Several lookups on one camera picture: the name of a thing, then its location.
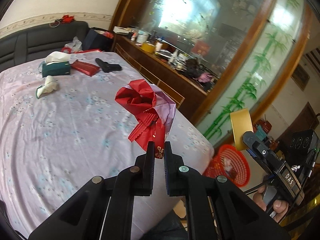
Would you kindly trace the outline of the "yellow small box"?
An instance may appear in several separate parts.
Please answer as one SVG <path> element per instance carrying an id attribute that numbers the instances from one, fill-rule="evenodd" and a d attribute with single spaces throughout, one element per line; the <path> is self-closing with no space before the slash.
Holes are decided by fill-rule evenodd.
<path id="1" fill-rule="evenodd" d="M 239 151 L 247 149 L 242 136 L 245 132 L 253 132 L 252 120 L 248 108 L 230 113 L 235 148 Z"/>

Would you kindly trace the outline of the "red foil wrapper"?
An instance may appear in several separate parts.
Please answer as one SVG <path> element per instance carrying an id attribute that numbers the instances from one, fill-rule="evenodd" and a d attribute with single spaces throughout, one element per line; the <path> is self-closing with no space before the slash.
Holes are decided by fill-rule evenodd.
<path id="1" fill-rule="evenodd" d="M 144 79 L 130 81 L 117 91 L 115 101 L 134 115 L 138 124 L 129 134 L 129 141 L 135 141 L 147 150 L 150 141 L 155 143 L 155 157 L 164 157 L 164 143 L 169 135 L 176 103 L 154 84 Z"/>

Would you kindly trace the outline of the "red plastic waste basket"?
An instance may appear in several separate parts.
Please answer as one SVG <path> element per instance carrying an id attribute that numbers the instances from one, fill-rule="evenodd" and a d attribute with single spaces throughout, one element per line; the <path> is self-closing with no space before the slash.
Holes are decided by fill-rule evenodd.
<path id="1" fill-rule="evenodd" d="M 222 145 L 214 155 L 204 176 L 216 178 L 225 176 L 237 187 L 246 186 L 251 173 L 245 156 L 232 145 Z"/>

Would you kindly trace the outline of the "wooden sideboard cabinet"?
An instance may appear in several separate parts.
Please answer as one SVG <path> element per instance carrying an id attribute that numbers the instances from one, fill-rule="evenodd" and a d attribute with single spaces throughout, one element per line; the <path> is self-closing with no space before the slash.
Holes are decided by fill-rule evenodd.
<path id="1" fill-rule="evenodd" d="M 119 0 L 113 27 L 160 40 L 148 53 L 131 35 L 113 44 L 127 63 L 167 92 L 213 145 L 231 141 L 230 114 L 252 119 L 296 68 L 318 0 Z"/>

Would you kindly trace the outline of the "crumpled white cloth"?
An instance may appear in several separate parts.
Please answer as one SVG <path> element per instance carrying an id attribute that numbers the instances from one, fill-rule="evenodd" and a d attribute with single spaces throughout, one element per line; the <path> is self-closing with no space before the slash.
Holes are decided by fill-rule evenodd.
<path id="1" fill-rule="evenodd" d="M 53 76 L 48 75 L 44 84 L 36 89 L 36 98 L 39 99 L 43 94 L 48 94 L 58 89 L 58 82 Z"/>

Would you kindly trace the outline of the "yellow tub on cabinet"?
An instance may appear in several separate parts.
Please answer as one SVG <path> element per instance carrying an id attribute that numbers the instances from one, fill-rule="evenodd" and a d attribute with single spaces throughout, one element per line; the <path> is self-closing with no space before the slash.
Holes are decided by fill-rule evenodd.
<path id="1" fill-rule="evenodd" d="M 156 50 L 156 46 L 153 45 L 150 42 L 144 42 L 141 46 L 140 46 L 141 50 L 147 52 L 147 53 L 151 53 L 153 54 Z"/>

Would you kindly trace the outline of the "red flat pouch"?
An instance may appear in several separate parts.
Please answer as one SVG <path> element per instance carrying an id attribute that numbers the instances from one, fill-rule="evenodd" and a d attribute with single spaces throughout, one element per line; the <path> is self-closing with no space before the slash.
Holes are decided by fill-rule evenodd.
<path id="1" fill-rule="evenodd" d="M 73 62 L 71 64 L 71 67 L 87 76 L 93 76 L 100 72 L 100 68 L 98 66 L 93 65 L 91 63 L 81 62 L 79 60 Z"/>

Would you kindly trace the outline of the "black toy pistol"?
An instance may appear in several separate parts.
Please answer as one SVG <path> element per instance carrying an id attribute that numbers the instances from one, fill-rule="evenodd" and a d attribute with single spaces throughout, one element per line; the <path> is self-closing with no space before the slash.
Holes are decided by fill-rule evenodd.
<path id="1" fill-rule="evenodd" d="M 105 73 L 122 71 L 122 67 L 119 64 L 110 64 L 99 58 L 96 58 L 95 62 Z"/>

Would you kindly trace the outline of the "green tissue box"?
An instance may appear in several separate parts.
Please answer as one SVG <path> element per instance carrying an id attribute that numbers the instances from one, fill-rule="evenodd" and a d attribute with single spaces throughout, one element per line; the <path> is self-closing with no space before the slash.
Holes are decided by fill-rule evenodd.
<path id="1" fill-rule="evenodd" d="M 50 53 L 41 63 L 42 77 L 70 75 L 70 58 L 70 54 L 60 51 Z"/>

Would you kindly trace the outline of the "dark shopping bag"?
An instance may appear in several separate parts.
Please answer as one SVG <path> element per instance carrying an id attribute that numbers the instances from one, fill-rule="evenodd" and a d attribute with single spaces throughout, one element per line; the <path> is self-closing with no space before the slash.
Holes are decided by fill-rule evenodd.
<path id="1" fill-rule="evenodd" d="M 105 29 L 97 27 L 90 28 L 85 39 L 82 41 L 82 49 L 111 51 L 113 46 L 113 38 L 114 35 Z"/>

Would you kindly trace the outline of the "black leather sofa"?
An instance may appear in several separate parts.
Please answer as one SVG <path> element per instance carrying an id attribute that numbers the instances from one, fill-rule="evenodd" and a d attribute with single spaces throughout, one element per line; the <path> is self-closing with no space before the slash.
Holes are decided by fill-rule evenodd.
<path id="1" fill-rule="evenodd" d="M 89 32 L 84 21 L 74 21 L 51 28 L 42 24 L 17 31 L 0 42 L 1 71 L 8 68 L 42 59 L 54 51 L 60 51 L 74 37 L 83 41 Z"/>

